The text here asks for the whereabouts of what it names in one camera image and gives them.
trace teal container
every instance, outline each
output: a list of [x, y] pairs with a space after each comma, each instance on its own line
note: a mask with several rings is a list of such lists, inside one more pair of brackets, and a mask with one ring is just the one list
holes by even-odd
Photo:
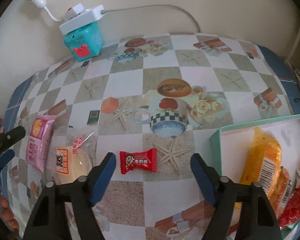
[[103, 45], [97, 22], [68, 33], [63, 42], [78, 61], [98, 56]]

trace teal box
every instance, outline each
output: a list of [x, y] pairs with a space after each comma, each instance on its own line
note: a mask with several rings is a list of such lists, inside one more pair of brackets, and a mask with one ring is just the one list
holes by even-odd
[[78, 61], [98, 56], [103, 45], [97, 22], [68, 33], [63, 42]]
[[[212, 157], [213, 157], [213, 167], [218, 172], [218, 174], [222, 175], [222, 163], [221, 163], [221, 132], [224, 131], [231, 131], [243, 128], [249, 128], [253, 126], [263, 125], [263, 124], [270, 124], [274, 122], [280, 122], [285, 120], [297, 119], [300, 118], [300, 114], [296, 115], [289, 115], [289, 116], [282, 116], [282, 117], [275, 117], [270, 119], [263, 119], [258, 121], [252, 122], [245, 122], [245, 123], [238, 123], [238, 124], [231, 124], [227, 126], [221, 127], [217, 130], [211, 137], [211, 150], [212, 150]], [[282, 237], [285, 239], [288, 234], [298, 225], [300, 224], [300, 220], [293, 225], [292, 228], [284, 228], [282, 230]]]

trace finger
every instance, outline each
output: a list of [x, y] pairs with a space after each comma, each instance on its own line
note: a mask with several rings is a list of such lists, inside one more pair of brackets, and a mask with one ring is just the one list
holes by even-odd
[[8, 225], [14, 229], [18, 229], [19, 230], [19, 223], [17, 220], [12, 219], [8, 222]]
[[5, 220], [5, 221], [10, 221], [13, 219], [13, 213], [11, 212], [10, 209], [8, 208], [4, 208], [2, 210], [2, 218]]
[[3, 208], [8, 208], [9, 207], [9, 201], [4, 196], [0, 197], [0, 204]]

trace white power strip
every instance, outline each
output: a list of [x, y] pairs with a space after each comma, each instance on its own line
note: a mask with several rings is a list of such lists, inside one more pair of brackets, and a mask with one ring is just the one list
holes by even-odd
[[101, 10], [103, 10], [103, 5], [99, 5], [95, 8], [87, 9], [84, 12], [80, 13], [71, 20], [61, 24], [59, 26], [63, 35], [68, 34], [78, 28], [81, 28], [89, 23], [100, 20], [103, 17]]

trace red candy wrapper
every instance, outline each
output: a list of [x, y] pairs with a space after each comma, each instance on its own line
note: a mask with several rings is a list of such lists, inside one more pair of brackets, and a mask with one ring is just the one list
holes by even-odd
[[300, 187], [290, 198], [286, 209], [279, 221], [281, 228], [292, 225], [300, 219]]
[[157, 172], [157, 149], [141, 153], [119, 152], [121, 174], [134, 169]]

